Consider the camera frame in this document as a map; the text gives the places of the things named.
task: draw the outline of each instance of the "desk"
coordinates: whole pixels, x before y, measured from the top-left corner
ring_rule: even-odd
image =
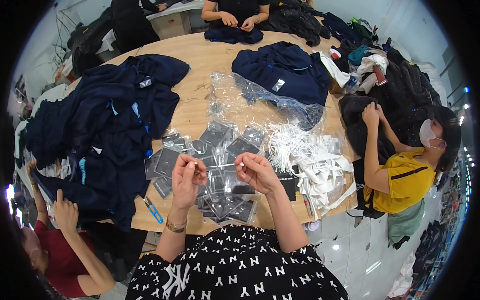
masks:
[[[240,50],[257,50],[259,47],[270,45],[278,41],[287,41],[297,44],[307,52],[318,50],[326,53],[332,45],[336,47],[339,47],[340,45],[335,38],[331,38],[330,40],[321,38],[320,45],[311,48],[306,45],[305,39],[303,38],[291,34],[269,31],[264,31],[263,40],[255,45],[231,45],[222,42],[212,43],[205,40],[203,33],[197,33],[186,36],[177,36],[145,45],[139,49],[120,55],[110,60],[109,63],[119,65],[128,56],[157,53],[175,57],[191,65],[192,69],[188,72],[187,76],[178,85],[172,88],[173,92],[179,94],[180,101],[175,109],[169,128],[179,128],[181,130],[181,135],[189,135],[192,139],[198,139],[208,123],[206,115],[208,100],[204,99],[209,92],[205,89],[197,89],[197,87],[204,83],[210,83],[209,75],[213,71],[230,73],[232,61],[236,58],[237,53]],[[74,89],[77,84],[78,80],[69,86],[69,91]],[[327,108],[327,111],[324,114],[324,134],[345,137],[345,130],[338,109],[338,100],[339,97],[333,97],[330,94],[326,99],[325,107]],[[152,147],[154,152],[157,151],[161,148],[161,141],[152,141]],[[343,153],[350,162],[358,158],[346,138]],[[345,177],[347,180],[347,188],[353,182],[353,174],[345,173]],[[166,200],[162,200],[156,189],[153,187],[152,182],[148,187],[146,195],[152,200],[158,212],[165,220],[171,208],[172,196],[170,195]],[[291,202],[291,204],[302,223],[312,221],[312,218],[308,218],[307,210],[303,204],[303,195],[298,196],[297,200]],[[341,205],[329,211],[327,216],[344,212],[356,205],[357,196],[356,193],[353,193],[351,196],[347,197]],[[135,206],[137,211],[132,220],[132,228],[159,232],[163,231],[165,223],[160,225],[155,221],[153,216],[148,213],[148,209],[142,198],[137,197],[135,199]],[[193,206],[190,209],[188,220],[187,234],[207,234],[210,231],[217,229],[215,223],[203,219],[202,213],[196,209],[196,206]],[[259,208],[254,225],[263,228],[273,228],[274,224],[272,215],[264,196],[259,199]]]
[[[204,7],[204,0],[195,0],[192,2],[188,2],[185,4],[182,4],[181,2],[175,3],[172,6],[168,7],[166,10],[162,12],[157,12],[151,15],[146,16],[145,18],[149,21],[152,21],[155,18],[166,16],[169,14],[174,14],[178,12],[185,12],[189,10],[197,10],[197,9],[202,9]],[[110,31],[107,32],[107,34],[103,37],[102,39],[102,46],[100,49],[95,53],[99,54],[102,52],[105,52],[107,50],[113,51],[113,46],[112,43],[116,40],[115,35],[113,34],[113,29],[110,29]]]

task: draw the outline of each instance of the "teal cloth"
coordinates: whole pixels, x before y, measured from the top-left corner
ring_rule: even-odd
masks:
[[[425,208],[424,200],[396,213],[388,215],[388,246],[398,243],[402,237],[411,237],[420,227]]]
[[[348,60],[352,63],[352,65],[360,66],[362,58],[372,55],[370,52],[365,53],[366,50],[370,50],[370,48],[365,45],[361,45],[348,55]]]

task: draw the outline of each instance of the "face mask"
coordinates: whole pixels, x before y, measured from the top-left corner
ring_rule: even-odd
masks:
[[[440,141],[443,141],[443,140],[439,139],[435,135],[435,133],[432,131],[431,122],[432,122],[432,120],[427,119],[421,125],[421,127],[420,127],[420,141],[427,148],[436,148],[436,147],[430,145],[430,140],[431,139],[437,139],[437,140],[440,140]]]

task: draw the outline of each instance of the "blue-handled thread snipper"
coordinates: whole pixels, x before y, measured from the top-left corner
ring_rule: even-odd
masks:
[[[148,207],[148,210],[153,214],[153,216],[155,217],[156,221],[159,223],[159,224],[162,224],[163,223],[163,219],[162,219],[162,216],[158,213],[158,211],[156,210],[155,206],[152,204],[152,202],[150,201],[150,199],[148,197],[145,197],[144,198],[144,202],[145,202],[145,205]]]

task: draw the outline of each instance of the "white tile floor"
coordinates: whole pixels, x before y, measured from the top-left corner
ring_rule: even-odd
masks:
[[[425,197],[425,215],[420,228],[399,250],[388,247],[387,215],[379,219],[364,218],[356,224],[355,218],[341,213],[323,219],[319,228],[307,231],[307,235],[310,243],[320,243],[318,255],[324,255],[325,266],[344,285],[351,300],[384,300],[400,275],[405,258],[411,251],[415,252],[422,232],[437,214],[440,199],[441,193]],[[357,210],[350,214],[361,215]],[[156,244],[158,235],[149,232],[146,241]],[[125,286],[117,283],[100,299],[125,299],[126,291]]]

